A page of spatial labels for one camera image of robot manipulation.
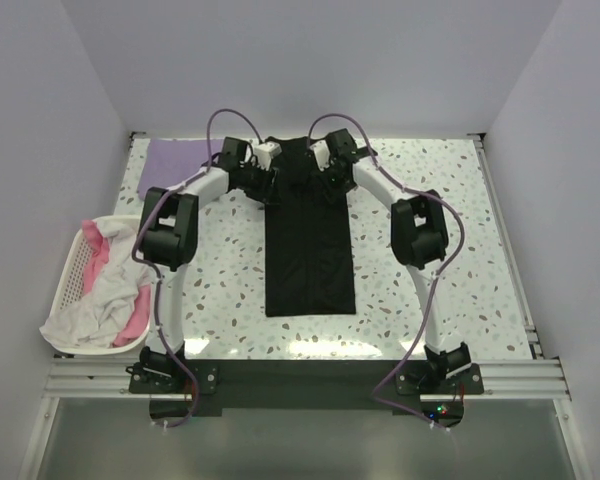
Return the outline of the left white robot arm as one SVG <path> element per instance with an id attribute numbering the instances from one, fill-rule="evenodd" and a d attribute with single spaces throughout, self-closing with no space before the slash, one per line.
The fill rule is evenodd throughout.
<path id="1" fill-rule="evenodd" d="M 145 343 L 151 353 L 169 356 L 185 344 L 183 292 L 198 248 L 200 209 L 236 188 L 266 189 L 272 183 L 273 160 L 281 153 L 275 141 L 252 144 L 227 137 L 193 176 L 147 191 L 132 258 L 156 274 Z"/>

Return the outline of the black t shirt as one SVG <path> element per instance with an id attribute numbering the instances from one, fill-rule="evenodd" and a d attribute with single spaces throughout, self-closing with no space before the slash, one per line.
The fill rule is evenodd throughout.
<path id="1" fill-rule="evenodd" d="M 281 140 L 273 161 L 279 201 L 265 206 L 265 314 L 356 312 L 347 196 L 330 193 L 307 139 Z"/>

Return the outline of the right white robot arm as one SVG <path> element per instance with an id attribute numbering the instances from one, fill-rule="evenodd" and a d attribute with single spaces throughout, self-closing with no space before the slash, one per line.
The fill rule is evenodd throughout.
<path id="1" fill-rule="evenodd" d="M 435 299 L 442 273 L 466 238 L 458 212 L 434 190 L 403 185 L 381 165 L 370 146 L 358 147 L 346 129 L 312 142 L 308 150 L 329 193 L 359 187 L 389 211 L 390 247 L 411 277 L 423 314 L 413 343 L 425 340 L 428 386 L 439 393 L 449 392 L 471 365 L 466 342 L 451 326 L 450 308 Z"/>

